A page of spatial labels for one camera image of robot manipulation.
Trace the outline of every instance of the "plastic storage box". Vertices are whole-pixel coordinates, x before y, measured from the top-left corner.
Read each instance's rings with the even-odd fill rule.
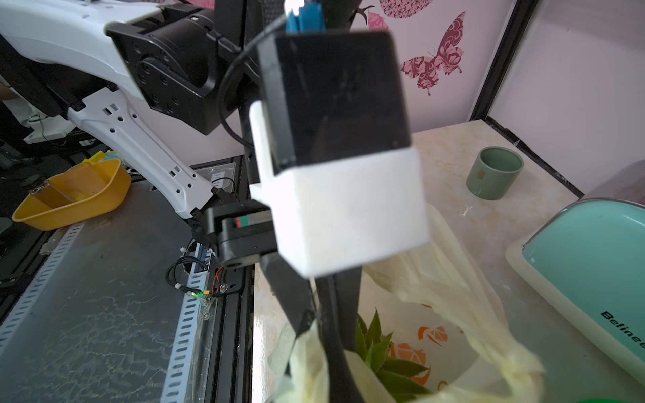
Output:
[[[114,210],[123,202],[131,181],[119,159],[81,163],[49,178],[51,187],[67,198],[68,204],[52,207],[30,194],[12,218],[41,231],[55,230]]]

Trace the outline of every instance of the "white wall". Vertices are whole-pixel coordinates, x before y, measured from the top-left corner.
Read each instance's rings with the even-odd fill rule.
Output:
[[[150,109],[144,101],[132,96],[129,98],[139,117],[188,165],[235,157],[244,153],[242,145],[233,140],[221,125],[209,135],[203,135],[179,119]],[[226,121],[236,133],[242,134],[237,111]]]
[[[545,0],[489,115],[585,193],[645,159],[645,2]]]
[[[439,72],[439,81],[430,88],[430,96],[427,89],[417,86],[417,78],[410,78],[403,72],[401,83],[412,132],[466,122],[515,1],[430,0],[425,8],[407,18],[388,17],[383,6],[388,3],[400,5],[409,2],[364,0],[361,8],[373,6],[366,14],[377,14],[383,18],[394,37],[400,63],[414,57],[432,58],[436,55],[448,27],[459,14],[465,12],[463,36],[457,45],[463,51],[459,63],[462,73],[458,70],[450,75]],[[357,15],[352,28],[366,28],[363,17]]]

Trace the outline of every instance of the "perforated metal strip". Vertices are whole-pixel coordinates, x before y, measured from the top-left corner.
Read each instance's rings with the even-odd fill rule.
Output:
[[[210,261],[210,250],[206,250],[201,244],[195,248],[195,256],[208,265]],[[188,276],[188,287],[204,290],[208,271],[193,263]],[[183,403],[186,398],[188,387],[188,376],[192,364],[193,350],[195,346],[195,334],[197,322],[201,313],[201,302],[188,294],[184,296],[181,304],[181,312],[175,333],[175,342],[172,345],[166,381],[163,384],[161,403]]]
[[[34,277],[27,289],[25,289],[25,292],[20,296],[20,299],[18,299],[18,302],[11,309],[11,312],[6,317],[5,321],[0,325],[0,356],[11,341],[12,337],[15,335],[20,324],[27,316],[29,316],[29,311],[31,311],[34,302],[43,292],[49,279],[52,278],[52,275],[67,254],[67,251],[72,247],[72,243],[74,243],[74,240],[79,235],[84,225],[85,221],[69,227],[65,236],[61,239],[61,242],[58,243],[58,246],[56,246],[52,254],[49,255],[49,258],[47,258],[45,263],[42,265],[38,274]]]

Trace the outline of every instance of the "pink butterfly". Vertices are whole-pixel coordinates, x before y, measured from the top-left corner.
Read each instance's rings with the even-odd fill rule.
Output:
[[[379,14],[368,11],[367,15],[367,25],[370,27],[370,31],[388,31],[390,29]]]
[[[459,14],[459,16],[452,22],[444,37],[441,39],[439,50],[435,57],[415,57],[401,65],[401,71],[410,78],[418,77],[417,86],[419,88],[428,89],[428,96],[430,96],[430,87],[433,87],[439,81],[439,72],[444,71],[445,74],[450,75],[459,67],[461,56],[464,51],[457,47],[461,37],[464,34],[464,16],[466,12]]]
[[[423,10],[432,0],[380,0],[383,12],[392,18],[408,18]]]

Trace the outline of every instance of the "yellow plastic bag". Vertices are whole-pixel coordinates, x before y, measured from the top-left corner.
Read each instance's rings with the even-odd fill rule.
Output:
[[[441,214],[429,204],[427,212],[431,243],[366,265],[363,270],[399,300],[430,305],[443,319],[458,326],[472,349],[499,370],[508,395],[486,392],[478,382],[469,383],[472,376],[464,376],[468,379],[458,380],[416,402],[537,403],[542,395],[542,364],[508,331],[497,294]],[[394,403],[357,354],[346,351],[346,359],[365,403]],[[328,369],[315,327],[295,341],[289,362],[293,378],[283,379],[281,386],[287,387],[278,388],[275,401],[327,403]]]

